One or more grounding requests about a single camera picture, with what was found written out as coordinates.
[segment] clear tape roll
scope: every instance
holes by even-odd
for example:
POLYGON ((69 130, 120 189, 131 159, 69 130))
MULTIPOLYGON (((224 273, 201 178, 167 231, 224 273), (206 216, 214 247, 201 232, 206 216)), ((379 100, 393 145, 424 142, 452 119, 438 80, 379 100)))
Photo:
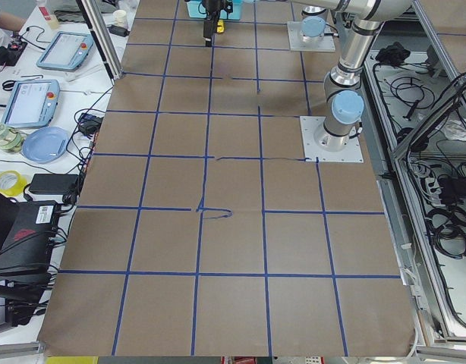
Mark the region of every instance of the clear tape roll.
POLYGON ((14 197, 24 191, 27 180, 16 171, 5 171, 0 173, 0 193, 14 197))

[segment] person's arm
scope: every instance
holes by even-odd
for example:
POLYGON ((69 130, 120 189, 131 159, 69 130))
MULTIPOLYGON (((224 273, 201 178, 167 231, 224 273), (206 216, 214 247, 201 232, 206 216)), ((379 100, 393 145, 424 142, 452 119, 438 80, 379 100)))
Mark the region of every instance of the person's arm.
POLYGON ((22 17, 17 17, 4 11, 0 12, 0 28, 2 29, 18 32, 25 23, 26 20, 22 17))

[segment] white desk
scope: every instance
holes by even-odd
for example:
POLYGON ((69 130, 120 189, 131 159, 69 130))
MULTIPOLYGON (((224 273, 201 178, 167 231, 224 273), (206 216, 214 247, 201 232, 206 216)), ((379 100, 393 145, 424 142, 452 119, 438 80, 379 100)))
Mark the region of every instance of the white desk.
MULTIPOLYGON (((128 23, 132 24, 134 19, 134 12, 128 13, 128 23)), ((113 24, 112 14, 104 14, 104 20, 107 25, 113 24)), ((39 40, 49 41, 59 30, 75 32, 75 33, 89 33, 86 24, 62 24, 57 30, 50 30, 48 25, 40 14, 39 10, 34 9, 33 13, 27 19, 24 28, 20 34, 24 33, 26 28, 31 25, 36 25, 45 29, 45 32, 39 40)), ((37 28, 31 28, 30 32, 26 34, 26 38, 31 42, 35 42, 37 35, 39 34, 37 28)), ((118 57, 121 59, 124 53, 124 49, 128 38, 111 35, 115 50, 118 53, 118 57)), ((36 44, 40 46, 46 46, 45 43, 36 44)), ((56 108, 54 118, 52 119, 49 126, 56 126, 65 129, 68 135, 71 136, 73 129, 76 124, 74 121, 74 113, 82 108, 89 108, 107 89, 112 86, 112 82, 106 73, 105 67, 102 63, 102 59, 99 56, 96 46, 92 47, 90 54, 84 63, 73 73, 65 73, 61 71, 43 70, 36 66, 36 61, 42 54, 42 50, 29 44, 22 54, 19 62, 14 67, 6 67, 0 72, 0 104, 7 104, 10 92, 2 89, 2 83, 6 80, 26 80, 21 78, 24 75, 42 74, 45 79, 55 79, 59 82, 61 88, 61 94, 59 96, 58 107, 56 108)), ((106 110, 109 102, 109 94, 102 97, 102 99, 94 106, 99 110, 106 110)), ((4 109, 0 108, 0 121, 4 109)), ((23 130, 27 133, 32 133, 34 130, 23 130)), ((74 138, 77 145, 82 148, 90 144, 90 140, 85 136, 76 136, 74 138)), ((70 151, 74 154, 77 153, 77 148, 72 143, 69 147, 70 151)), ((6 162, 0 162, 0 171, 15 170, 25 176, 28 181, 32 178, 35 173, 43 173, 36 167, 46 168, 53 173, 65 173, 69 171, 79 161, 69 153, 65 153, 60 158, 53 162, 46 164, 35 164, 25 159, 21 154, 8 154, 0 150, 0 160, 6 162)), ((54 199, 55 196, 39 196, 39 199, 54 199)), ((17 196, 17 199, 24 201, 22 195, 17 196)), ((59 226, 68 229, 72 213, 63 216, 60 219, 59 226)), ((51 264, 59 266, 64 247, 57 247, 53 250, 51 264)), ((50 291, 46 291, 43 295, 42 300, 47 300, 51 295, 50 291)), ((0 345, 2 344, 22 344, 35 341, 37 335, 42 326, 44 315, 33 317, 28 325, 19 326, 12 328, 11 330, 2 332, 0 334, 0 345)))

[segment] red logo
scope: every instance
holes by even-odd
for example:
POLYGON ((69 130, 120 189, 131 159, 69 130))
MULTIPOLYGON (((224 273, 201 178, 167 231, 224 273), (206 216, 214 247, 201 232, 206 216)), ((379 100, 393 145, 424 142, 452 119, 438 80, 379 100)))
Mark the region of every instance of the red logo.
POLYGON ((14 241, 19 241, 19 240, 24 239, 25 237, 28 237, 29 235, 34 234, 34 233, 35 233, 34 230, 21 229, 14 235, 14 241))

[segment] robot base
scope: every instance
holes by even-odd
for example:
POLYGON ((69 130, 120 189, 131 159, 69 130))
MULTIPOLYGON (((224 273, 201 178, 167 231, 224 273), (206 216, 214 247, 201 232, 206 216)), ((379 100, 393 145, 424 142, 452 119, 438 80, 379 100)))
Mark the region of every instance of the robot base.
POLYGON ((301 37, 302 23, 300 21, 288 21, 288 41, 291 45, 291 51, 304 52, 335 52, 336 47, 332 36, 321 36, 312 38, 308 42, 303 42, 301 37))
POLYGON ((314 140, 314 132, 324 122, 324 117, 301 116, 302 142, 304 157, 309 162, 363 163, 360 143, 357 138, 350 139, 340 152, 328 152, 314 140))

